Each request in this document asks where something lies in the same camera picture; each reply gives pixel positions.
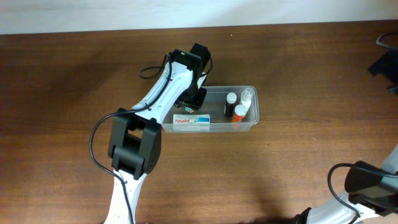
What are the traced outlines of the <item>gold-lid balm jar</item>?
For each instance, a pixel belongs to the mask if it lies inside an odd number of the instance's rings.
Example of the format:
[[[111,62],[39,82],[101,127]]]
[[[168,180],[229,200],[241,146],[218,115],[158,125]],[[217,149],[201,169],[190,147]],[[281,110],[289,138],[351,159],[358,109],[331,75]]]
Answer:
[[[191,108],[189,108],[189,107],[185,107],[185,110],[186,110],[187,112],[189,112],[189,113],[193,113],[193,112],[194,112],[194,110],[191,109]]]

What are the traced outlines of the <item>white Panadol box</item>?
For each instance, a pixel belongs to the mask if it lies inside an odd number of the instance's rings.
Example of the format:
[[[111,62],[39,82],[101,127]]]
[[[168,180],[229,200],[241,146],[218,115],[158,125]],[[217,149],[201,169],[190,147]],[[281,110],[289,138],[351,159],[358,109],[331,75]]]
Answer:
[[[175,114],[173,130],[179,132],[207,132],[210,130],[208,114]]]

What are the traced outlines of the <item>black bottle white cap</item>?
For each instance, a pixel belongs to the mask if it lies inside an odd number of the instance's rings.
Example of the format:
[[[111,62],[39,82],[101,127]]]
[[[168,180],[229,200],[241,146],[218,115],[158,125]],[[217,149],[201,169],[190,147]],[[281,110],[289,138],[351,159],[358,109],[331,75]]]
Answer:
[[[236,100],[237,100],[237,95],[235,93],[227,94],[224,105],[224,115],[227,118],[232,117]]]

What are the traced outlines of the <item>orange bottle white cap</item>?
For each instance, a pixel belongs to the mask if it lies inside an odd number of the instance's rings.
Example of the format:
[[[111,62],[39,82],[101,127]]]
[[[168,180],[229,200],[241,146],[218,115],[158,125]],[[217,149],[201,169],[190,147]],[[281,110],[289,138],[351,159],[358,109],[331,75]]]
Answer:
[[[239,104],[234,108],[233,122],[241,122],[247,113],[244,105]]]

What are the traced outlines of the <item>white calamine lotion bottle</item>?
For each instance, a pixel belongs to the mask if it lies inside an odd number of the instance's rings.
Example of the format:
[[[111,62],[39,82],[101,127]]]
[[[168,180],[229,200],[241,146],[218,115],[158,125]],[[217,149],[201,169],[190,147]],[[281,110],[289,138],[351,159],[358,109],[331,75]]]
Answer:
[[[240,103],[248,110],[252,103],[252,97],[254,96],[253,88],[245,88],[241,93]]]

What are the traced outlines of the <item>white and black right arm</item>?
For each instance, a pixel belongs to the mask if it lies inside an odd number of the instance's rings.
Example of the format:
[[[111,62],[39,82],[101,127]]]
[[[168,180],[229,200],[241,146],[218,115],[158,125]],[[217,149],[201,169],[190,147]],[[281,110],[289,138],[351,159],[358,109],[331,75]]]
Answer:
[[[337,194],[332,186],[335,170],[347,167],[344,190]],[[333,198],[322,206],[307,208],[293,223],[361,223],[368,218],[397,213],[397,148],[380,168],[358,161],[340,163],[328,172],[327,184]]]

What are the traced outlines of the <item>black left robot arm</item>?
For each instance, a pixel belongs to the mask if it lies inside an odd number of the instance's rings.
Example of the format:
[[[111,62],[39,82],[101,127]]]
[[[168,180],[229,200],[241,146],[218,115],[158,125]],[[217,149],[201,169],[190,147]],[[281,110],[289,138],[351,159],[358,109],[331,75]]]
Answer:
[[[162,123],[169,110],[187,106],[199,110],[205,100],[202,84],[212,65],[208,47],[195,43],[190,51],[167,53],[157,73],[158,81],[131,109],[120,108],[113,119],[108,156],[114,187],[106,223],[135,223],[141,187],[161,152]]]

